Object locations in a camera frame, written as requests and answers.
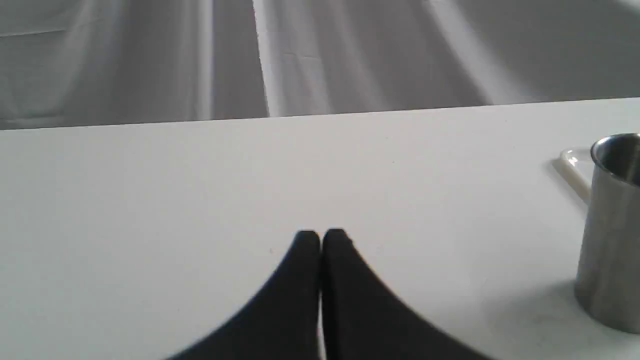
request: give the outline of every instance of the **white fabric backdrop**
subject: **white fabric backdrop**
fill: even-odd
[[[640,96],[638,64],[640,0],[0,0],[0,129]]]

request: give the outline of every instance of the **metal cup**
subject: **metal cup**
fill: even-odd
[[[640,334],[640,134],[608,136],[591,158],[575,296],[604,325]]]

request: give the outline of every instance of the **cup rim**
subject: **cup rim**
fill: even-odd
[[[619,138],[637,138],[640,141],[640,133],[620,133],[620,134],[613,134],[613,135],[609,135],[609,136],[605,136],[601,139],[599,139],[598,141],[596,141],[595,143],[593,143],[593,145],[591,146],[589,153],[591,155],[591,161],[593,161],[593,163],[600,168],[600,170],[604,171],[605,173],[609,174],[611,177],[613,177],[615,180],[620,181],[621,183],[627,184],[629,186],[633,186],[634,188],[640,188],[640,185],[638,184],[634,184],[632,182],[627,181],[626,179],[620,177],[619,175],[615,174],[614,172],[612,172],[611,170],[609,170],[608,168],[606,168],[604,166],[604,164],[598,159],[598,157],[596,156],[596,150],[602,146],[602,144],[606,143],[606,142],[610,142],[613,141],[615,139],[619,139]]]

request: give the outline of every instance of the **black object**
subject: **black object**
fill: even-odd
[[[398,300],[343,230],[325,234],[321,271],[328,360],[488,360]]]
[[[299,232],[258,294],[220,329],[172,359],[318,360],[319,265],[318,235]]]

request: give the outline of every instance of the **tabletop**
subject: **tabletop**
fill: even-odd
[[[343,227],[414,311],[497,359],[637,359],[576,305],[560,150],[640,99],[0,132],[0,358],[159,359],[299,229]]]

